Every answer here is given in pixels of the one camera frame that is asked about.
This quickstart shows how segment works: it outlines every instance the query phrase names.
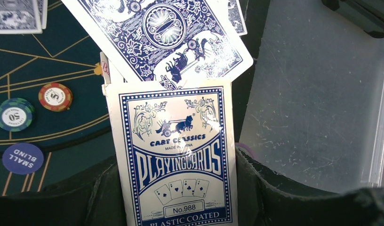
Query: green felt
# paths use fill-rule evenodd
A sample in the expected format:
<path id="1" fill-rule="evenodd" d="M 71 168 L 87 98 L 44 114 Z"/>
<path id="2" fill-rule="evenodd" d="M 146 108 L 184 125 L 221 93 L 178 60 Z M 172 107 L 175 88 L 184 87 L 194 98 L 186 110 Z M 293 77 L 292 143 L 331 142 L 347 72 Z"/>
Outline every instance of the green felt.
<path id="1" fill-rule="evenodd" d="M 48 23 L 42 34 L 0 35 L 0 104 L 19 97 L 35 108 L 32 124 L 11 134 L 0 128 L 0 157 L 11 144 L 34 143 L 45 152 L 72 146 L 109 131 L 102 95 L 100 49 L 59 0 L 48 1 Z M 50 82 L 74 95 L 70 110 L 52 112 L 38 100 Z"/>

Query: blue card back design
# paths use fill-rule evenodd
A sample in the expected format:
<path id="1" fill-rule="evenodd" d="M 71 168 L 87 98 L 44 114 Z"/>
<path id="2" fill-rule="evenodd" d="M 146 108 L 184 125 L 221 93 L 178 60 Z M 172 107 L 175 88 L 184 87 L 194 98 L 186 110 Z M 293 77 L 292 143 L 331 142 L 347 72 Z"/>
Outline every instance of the blue card back design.
<path id="1" fill-rule="evenodd" d="M 180 89 L 185 74 L 224 77 L 242 62 L 205 0 L 77 0 L 142 81 Z"/>
<path id="2" fill-rule="evenodd" d="M 240 14 L 240 5 L 237 1 L 239 0 L 228 0 L 228 18 L 235 28 L 235 31 L 239 34 L 245 32 L 245 28 L 243 27 L 245 22 L 242 21 L 243 16 Z"/>
<path id="3" fill-rule="evenodd" d="M 0 0 L 0 31 L 38 29 L 33 0 Z"/>
<path id="4" fill-rule="evenodd" d="M 233 222 L 223 89 L 119 94 L 136 225 Z"/>

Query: card deck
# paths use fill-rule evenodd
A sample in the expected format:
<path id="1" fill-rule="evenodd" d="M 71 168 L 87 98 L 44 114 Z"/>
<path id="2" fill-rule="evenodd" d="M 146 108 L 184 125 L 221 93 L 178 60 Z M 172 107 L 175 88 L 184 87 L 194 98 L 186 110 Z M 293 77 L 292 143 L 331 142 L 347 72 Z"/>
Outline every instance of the card deck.
<path id="1" fill-rule="evenodd" d="M 161 186 L 155 191 L 155 194 L 163 205 L 166 205 L 171 201 L 170 190 L 168 189 L 167 185 Z"/>
<path id="2" fill-rule="evenodd" d="M 193 196 L 205 198 L 208 189 L 208 184 L 208 181 L 198 179 L 198 181 L 196 182 L 195 192 L 193 193 Z"/>
<path id="3" fill-rule="evenodd" d="M 110 62 L 109 69 L 113 76 Z M 212 214 L 210 221 L 191 218 L 191 225 L 238 225 L 231 83 L 191 81 L 185 86 L 193 88 L 178 92 L 156 81 L 103 86 L 128 225 L 162 225 L 193 212 L 223 214 Z M 188 152 L 182 152 L 183 144 Z M 214 153 L 205 154 L 205 147 Z M 224 161 L 212 161 L 217 157 Z"/>
<path id="4" fill-rule="evenodd" d="M 159 81 L 174 90 L 188 79 L 232 81 L 253 64 L 231 24 L 212 10 L 212 1 L 62 2 L 128 82 Z"/>
<path id="5" fill-rule="evenodd" d="M 182 196 L 193 196 L 195 192 L 196 179 L 184 179 Z"/>
<path id="6" fill-rule="evenodd" d="M 0 0 L 0 34 L 41 32 L 37 0 Z"/>

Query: ornate floral design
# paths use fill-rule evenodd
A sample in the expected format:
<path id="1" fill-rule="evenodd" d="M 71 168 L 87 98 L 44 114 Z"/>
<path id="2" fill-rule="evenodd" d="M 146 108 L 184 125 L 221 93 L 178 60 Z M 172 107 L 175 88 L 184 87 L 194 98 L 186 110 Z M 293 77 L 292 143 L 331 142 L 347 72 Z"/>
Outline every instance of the ornate floral design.
<path id="1" fill-rule="evenodd" d="M 202 127 L 206 128 L 208 125 L 211 126 L 210 131 L 213 130 L 213 127 L 218 127 L 218 118 L 216 117 L 216 109 L 214 108 L 213 99 L 205 99 L 202 97 L 201 100 L 184 100 L 187 108 L 195 108 L 196 113 L 200 115 L 202 120 Z"/>
<path id="2" fill-rule="evenodd" d="M 134 118 L 134 129 L 132 130 L 141 140 L 143 134 L 148 136 L 152 134 L 153 118 L 156 118 L 157 112 L 166 111 L 167 101 L 161 102 L 160 104 L 149 105 L 148 102 L 145 105 L 138 105 L 135 109 Z"/>
<path id="3" fill-rule="evenodd" d="M 142 28 L 139 27 L 134 30 L 123 31 L 118 37 L 113 39 L 116 46 L 124 53 L 125 58 L 131 64 L 132 67 L 141 76 L 147 77 L 146 80 L 152 79 L 152 72 L 148 72 L 148 68 L 153 65 L 149 64 L 150 55 L 156 50 L 142 34 Z"/>
<path id="4" fill-rule="evenodd" d="M 173 81 L 170 81 L 170 79 L 168 79 L 166 75 L 161 75 L 160 78 L 161 81 L 159 83 L 164 88 L 172 91 L 182 89 L 182 86 L 177 86 Z"/>
<path id="5" fill-rule="evenodd" d="M 116 26 L 116 24 L 111 24 L 107 27 L 108 32 L 113 35 L 114 37 L 118 37 L 121 33 L 121 28 Z"/>
<path id="6" fill-rule="evenodd" d="M 203 23 L 206 18 L 213 17 L 207 6 L 197 0 L 181 0 L 174 3 L 174 6 L 181 12 L 188 26 L 193 23 Z"/>
<path id="7" fill-rule="evenodd" d="M 142 77 L 148 77 L 150 74 L 152 74 L 151 67 L 147 64 L 141 66 L 140 69 Z"/>
<path id="8" fill-rule="evenodd" d="M 215 20 L 213 20 L 213 19 L 210 18 L 210 17 L 207 17 L 207 19 L 205 20 L 204 24 L 205 24 L 205 26 L 208 27 L 209 29 L 212 29 L 213 27 L 216 26 L 216 22 L 215 22 Z"/>

